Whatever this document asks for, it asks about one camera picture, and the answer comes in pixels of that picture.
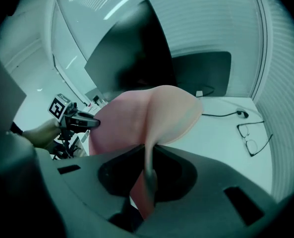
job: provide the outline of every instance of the black monitor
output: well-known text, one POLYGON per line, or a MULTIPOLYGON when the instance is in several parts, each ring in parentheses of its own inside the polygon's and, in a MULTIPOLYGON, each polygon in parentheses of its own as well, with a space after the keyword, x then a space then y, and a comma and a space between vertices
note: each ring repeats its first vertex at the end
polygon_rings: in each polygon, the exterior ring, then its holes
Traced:
POLYGON ((109 30, 85 69, 107 101, 128 90, 176 86, 169 46, 149 0, 109 30))

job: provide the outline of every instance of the pink cloth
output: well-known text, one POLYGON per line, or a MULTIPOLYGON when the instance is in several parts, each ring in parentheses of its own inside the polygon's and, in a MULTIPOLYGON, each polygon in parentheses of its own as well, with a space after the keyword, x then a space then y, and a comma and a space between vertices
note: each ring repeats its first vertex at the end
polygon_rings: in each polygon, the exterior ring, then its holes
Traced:
POLYGON ((104 106, 95 118, 101 121, 91 130, 90 155, 112 152, 132 145, 145 144, 145 169, 130 192, 142 217, 153 211, 157 189, 152 169, 152 149, 182 137, 203 113, 202 103, 184 90, 164 85, 149 90, 122 93, 104 106), (145 178, 153 180, 153 188, 145 178))

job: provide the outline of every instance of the glasses lens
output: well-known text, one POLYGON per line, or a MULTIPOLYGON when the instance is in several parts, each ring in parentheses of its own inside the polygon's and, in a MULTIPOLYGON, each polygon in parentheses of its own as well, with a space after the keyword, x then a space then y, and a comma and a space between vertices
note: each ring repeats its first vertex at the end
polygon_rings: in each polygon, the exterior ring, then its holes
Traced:
POLYGON ((248 136, 248 127, 246 125, 241 125, 238 129, 243 137, 248 136))
POLYGON ((246 146, 251 154, 255 154, 257 152, 257 143, 254 140, 247 141, 246 146))

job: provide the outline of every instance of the white table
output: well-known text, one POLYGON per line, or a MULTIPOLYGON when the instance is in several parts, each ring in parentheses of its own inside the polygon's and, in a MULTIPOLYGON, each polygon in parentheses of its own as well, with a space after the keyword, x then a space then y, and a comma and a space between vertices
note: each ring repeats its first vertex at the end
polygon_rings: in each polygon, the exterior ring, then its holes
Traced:
MULTIPOLYGON (((250 98, 235 97, 203 97, 201 101, 205 114, 225 115, 242 108, 248 112, 249 117, 241 119, 237 115, 223 118, 201 116, 186 135, 167 146, 221 161, 270 194, 270 145, 267 144, 260 153, 251 157, 236 127, 241 123, 263 120, 253 101, 250 98)), ((268 140, 264 124, 248 125, 248 129, 250 136, 247 139, 253 139, 258 150, 261 149, 268 140)))

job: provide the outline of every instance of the eyeglasses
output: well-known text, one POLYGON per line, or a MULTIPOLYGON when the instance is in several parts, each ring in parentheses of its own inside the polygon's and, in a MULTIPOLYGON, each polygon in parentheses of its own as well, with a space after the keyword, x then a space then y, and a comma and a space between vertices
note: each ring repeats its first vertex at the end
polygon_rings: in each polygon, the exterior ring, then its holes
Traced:
POLYGON ((264 123, 264 122, 265 121, 260 121, 260 122, 243 123, 243 124, 237 125, 237 129, 238 129, 241 137, 245 140, 246 148, 247 148, 248 153, 250 154, 251 157, 255 156, 257 153, 260 153, 266 147, 266 145, 268 144, 268 142, 272 138, 273 134, 271 134, 271 136, 269 137, 269 139, 268 139, 267 143, 264 145, 264 147, 258 151, 257 143, 254 140, 252 140, 252 139, 246 140, 246 137, 249 136, 248 125, 259 124, 259 123, 264 123))

